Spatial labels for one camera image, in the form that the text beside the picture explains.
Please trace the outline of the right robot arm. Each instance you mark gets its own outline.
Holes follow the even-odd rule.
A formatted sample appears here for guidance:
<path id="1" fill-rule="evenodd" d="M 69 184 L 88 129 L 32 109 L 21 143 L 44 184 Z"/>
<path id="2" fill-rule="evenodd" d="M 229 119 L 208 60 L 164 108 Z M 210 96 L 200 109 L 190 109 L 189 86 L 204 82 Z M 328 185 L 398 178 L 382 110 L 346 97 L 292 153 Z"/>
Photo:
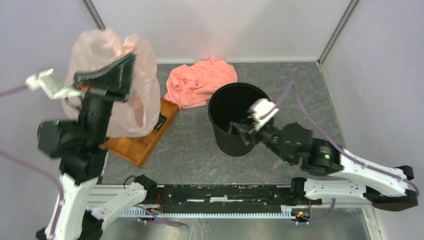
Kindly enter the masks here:
<path id="1" fill-rule="evenodd" d="M 408 187 L 413 169 L 390 168 L 364 160 L 337 144 L 315 138 L 297 122 L 278 129 L 271 123 L 255 129 L 252 123 L 231 122 L 229 132 L 245 144 L 262 143 L 283 162 L 303 172 L 332 180 L 293 178 L 289 199 L 295 204 L 308 200 L 344 199 L 370 203 L 374 208 L 399 212 L 418 205 L 419 192 Z"/>

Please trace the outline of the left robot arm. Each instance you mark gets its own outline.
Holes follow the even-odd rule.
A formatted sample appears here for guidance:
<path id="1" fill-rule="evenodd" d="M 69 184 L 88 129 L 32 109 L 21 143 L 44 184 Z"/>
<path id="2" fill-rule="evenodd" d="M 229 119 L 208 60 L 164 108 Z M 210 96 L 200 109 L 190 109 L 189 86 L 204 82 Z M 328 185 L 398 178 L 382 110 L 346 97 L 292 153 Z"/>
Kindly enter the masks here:
<path id="1" fill-rule="evenodd" d="M 98 240 L 104 220 L 87 209 L 90 193 L 101 175 L 107 150 L 102 144 L 115 102 L 129 99 L 136 56 L 122 58 L 98 70 L 77 71 L 68 95 L 82 98 L 77 119 L 42 122 L 38 149 L 59 159 L 61 190 L 49 224 L 36 233 L 38 240 Z"/>

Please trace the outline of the pink plastic trash bag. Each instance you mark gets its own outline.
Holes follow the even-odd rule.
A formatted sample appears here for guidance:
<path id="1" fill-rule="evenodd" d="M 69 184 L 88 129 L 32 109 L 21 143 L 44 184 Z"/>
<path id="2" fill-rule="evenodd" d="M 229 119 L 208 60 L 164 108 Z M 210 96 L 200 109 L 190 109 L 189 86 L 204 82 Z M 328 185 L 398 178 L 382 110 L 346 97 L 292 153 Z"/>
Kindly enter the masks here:
<path id="1" fill-rule="evenodd" d="M 63 83 L 69 87 L 75 72 L 99 70 L 124 55 L 135 54 L 129 100 L 114 102 L 107 137 L 143 137 L 159 120 L 161 109 L 157 59 L 149 42 L 137 34 L 121 39 L 113 30 L 84 31 L 73 45 L 68 73 Z"/>

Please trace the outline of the black trash bin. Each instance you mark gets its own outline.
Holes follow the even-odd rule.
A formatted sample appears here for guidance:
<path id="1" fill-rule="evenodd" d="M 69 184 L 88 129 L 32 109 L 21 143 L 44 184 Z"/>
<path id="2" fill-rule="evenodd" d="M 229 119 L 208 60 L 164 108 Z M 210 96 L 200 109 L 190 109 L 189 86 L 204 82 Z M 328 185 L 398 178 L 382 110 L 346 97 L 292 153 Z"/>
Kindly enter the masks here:
<path id="1" fill-rule="evenodd" d="M 259 99 L 269 99 L 269 96 L 259 87 L 245 82 L 226 84 L 211 96 L 207 114 L 216 144 L 224 154 L 242 157 L 254 148 L 253 144 L 246 145 L 239 133 L 231 129 L 231 123 L 246 119 L 249 107 Z"/>

